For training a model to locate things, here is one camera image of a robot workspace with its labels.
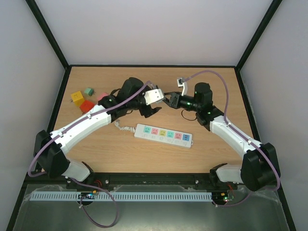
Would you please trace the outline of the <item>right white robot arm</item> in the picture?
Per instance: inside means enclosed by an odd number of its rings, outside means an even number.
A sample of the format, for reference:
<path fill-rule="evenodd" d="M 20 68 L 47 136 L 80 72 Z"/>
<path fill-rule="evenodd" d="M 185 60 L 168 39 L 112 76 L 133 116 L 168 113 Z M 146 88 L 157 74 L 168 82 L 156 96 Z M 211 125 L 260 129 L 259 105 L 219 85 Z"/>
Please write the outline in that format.
<path fill-rule="evenodd" d="M 242 159 L 241 165 L 220 164 L 210 170 L 210 184 L 221 188 L 227 182 L 245 185 L 255 192 L 276 184 L 279 187 L 279 170 L 276 150 L 270 143 L 262 144 L 231 123 L 226 114 L 213 105 L 213 93 L 208 83 L 197 83 L 194 95 L 167 92 L 164 102 L 174 109 L 193 111 L 198 123 L 223 139 Z"/>

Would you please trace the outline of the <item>white power strip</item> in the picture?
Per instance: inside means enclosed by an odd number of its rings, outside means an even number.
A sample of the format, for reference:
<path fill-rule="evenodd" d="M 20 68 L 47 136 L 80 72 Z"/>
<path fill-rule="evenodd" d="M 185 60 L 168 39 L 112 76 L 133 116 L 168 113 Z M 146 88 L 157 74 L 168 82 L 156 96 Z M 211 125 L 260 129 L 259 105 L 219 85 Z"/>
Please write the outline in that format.
<path fill-rule="evenodd" d="M 192 136 L 192 134 L 187 132 L 153 127 L 144 124 L 137 124 L 134 132 L 135 138 L 175 145 L 183 148 L 191 148 L 193 145 Z"/>

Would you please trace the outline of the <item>green plug adapter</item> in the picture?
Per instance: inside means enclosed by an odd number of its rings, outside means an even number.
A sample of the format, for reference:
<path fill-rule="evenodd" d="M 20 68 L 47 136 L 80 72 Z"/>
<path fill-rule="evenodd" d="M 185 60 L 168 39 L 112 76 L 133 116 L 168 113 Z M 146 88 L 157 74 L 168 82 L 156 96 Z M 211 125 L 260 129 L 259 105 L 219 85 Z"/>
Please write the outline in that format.
<path fill-rule="evenodd" d="M 93 96 L 93 95 L 95 94 L 95 91 L 94 91 L 93 88 L 86 88 L 86 89 L 84 90 L 84 94 L 87 95 L 87 96 L 89 96 L 89 97 L 91 97 L 91 96 Z"/>

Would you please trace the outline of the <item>pink plug adapter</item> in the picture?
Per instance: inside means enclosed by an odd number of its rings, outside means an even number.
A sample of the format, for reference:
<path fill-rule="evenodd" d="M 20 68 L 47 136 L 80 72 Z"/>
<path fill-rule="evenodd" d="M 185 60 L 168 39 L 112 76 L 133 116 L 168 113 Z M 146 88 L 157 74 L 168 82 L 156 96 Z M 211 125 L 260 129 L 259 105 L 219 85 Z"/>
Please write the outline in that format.
<path fill-rule="evenodd" d="M 97 101 L 100 101 L 101 99 L 103 99 L 104 97 L 108 96 L 109 94 L 106 92 L 101 93 L 98 97 L 97 97 Z"/>

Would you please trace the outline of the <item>yellow cube socket adapter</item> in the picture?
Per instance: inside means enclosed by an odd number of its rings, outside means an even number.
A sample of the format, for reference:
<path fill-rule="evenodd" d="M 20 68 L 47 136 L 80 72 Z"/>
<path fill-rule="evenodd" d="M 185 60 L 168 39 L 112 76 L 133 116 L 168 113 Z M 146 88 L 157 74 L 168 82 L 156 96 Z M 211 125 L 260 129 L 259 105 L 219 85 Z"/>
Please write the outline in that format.
<path fill-rule="evenodd" d="M 85 101 L 85 98 L 83 97 L 81 91 L 76 91 L 76 92 L 72 93 L 70 96 L 71 96 L 72 102 L 77 107 L 80 107 Z"/>

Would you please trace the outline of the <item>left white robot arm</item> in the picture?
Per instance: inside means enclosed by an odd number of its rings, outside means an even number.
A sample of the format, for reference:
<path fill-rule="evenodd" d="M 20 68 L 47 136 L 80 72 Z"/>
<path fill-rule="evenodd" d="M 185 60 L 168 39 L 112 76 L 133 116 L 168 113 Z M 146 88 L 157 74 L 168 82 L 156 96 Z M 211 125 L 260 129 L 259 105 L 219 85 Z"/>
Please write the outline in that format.
<path fill-rule="evenodd" d="M 161 89 L 150 81 L 130 77 L 122 87 L 104 95 L 93 108 L 70 124 L 51 132 L 40 131 L 36 135 L 34 159 L 28 169 L 28 175 L 37 177 L 31 172 L 38 163 L 50 178 L 64 176 L 77 181 L 85 181 L 92 169 L 84 162 L 68 158 L 68 152 L 81 140 L 96 130 L 109 125 L 128 111 L 138 110 L 141 116 L 148 118 L 160 110 L 151 104 L 164 99 Z"/>

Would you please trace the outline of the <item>red cube socket adapter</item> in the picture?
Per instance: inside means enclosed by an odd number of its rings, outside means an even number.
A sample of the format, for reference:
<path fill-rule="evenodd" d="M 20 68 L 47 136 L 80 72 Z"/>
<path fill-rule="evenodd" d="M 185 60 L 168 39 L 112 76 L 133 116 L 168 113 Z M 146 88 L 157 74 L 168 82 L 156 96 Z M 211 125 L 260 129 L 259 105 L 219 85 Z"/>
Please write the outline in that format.
<path fill-rule="evenodd" d="M 93 107 L 95 106 L 95 103 L 85 100 L 80 106 L 80 110 L 83 114 L 89 112 Z"/>

